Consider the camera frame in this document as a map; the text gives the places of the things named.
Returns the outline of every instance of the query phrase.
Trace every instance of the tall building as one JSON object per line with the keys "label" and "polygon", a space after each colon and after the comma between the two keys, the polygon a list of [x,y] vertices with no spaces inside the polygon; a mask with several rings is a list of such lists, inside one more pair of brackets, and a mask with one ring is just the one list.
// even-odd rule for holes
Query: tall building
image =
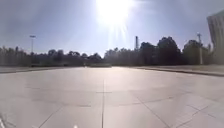
{"label": "tall building", "polygon": [[138,40],[138,36],[135,36],[135,50],[139,49],[139,40]]}
{"label": "tall building", "polygon": [[207,17],[207,21],[214,46],[214,59],[224,63],[224,10]]}

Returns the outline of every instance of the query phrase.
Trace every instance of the lamp post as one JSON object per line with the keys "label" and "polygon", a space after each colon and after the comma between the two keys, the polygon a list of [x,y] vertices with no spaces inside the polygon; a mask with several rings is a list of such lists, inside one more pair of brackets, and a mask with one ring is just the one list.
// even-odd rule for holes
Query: lamp post
{"label": "lamp post", "polygon": [[199,48],[199,57],[200,57],[200,65],[203,64],[203,56],[202,56],[202,42],[201,42],[201,34],[198,32],[197,33],[198,36],[198,41],[200,43],[200,48]]}
{"label": "lamp post", "polygon": [[31,38],[31,53],[30,53],[30,55],[31,55],[31,67],[32,67],[32,63],[33,63],[33,42],[34,42],[34,39],[36,38],[36,36],[35,35],[30,35],[30,38]]}

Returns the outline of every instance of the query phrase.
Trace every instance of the blue sky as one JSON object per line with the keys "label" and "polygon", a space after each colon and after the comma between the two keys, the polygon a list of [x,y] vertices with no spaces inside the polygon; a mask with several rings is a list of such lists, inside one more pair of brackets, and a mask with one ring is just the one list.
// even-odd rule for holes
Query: blue sky
{"label": "blue sky", "polygon": [[111,32],[98,22],[96,0],[0,0],[0,46],[30,51],[30,34],[37,36],[35,52],[63,49],[104,54],[114,47],[134,47],[140,42],[157,44],[172,36],[179,48],[202,34],[211,42],[206,17],[224,9],[224,0],[135,0],[126,20],[125,33]]}

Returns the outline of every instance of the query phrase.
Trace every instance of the paved plaza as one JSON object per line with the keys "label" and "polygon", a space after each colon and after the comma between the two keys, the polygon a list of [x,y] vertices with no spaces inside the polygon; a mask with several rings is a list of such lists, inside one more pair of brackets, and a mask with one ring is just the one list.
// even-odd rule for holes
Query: paved plaza
{"label": "paved plaza", "polygon": [[224,77],[131,68],[0,74],[7,128],[224,128]]}

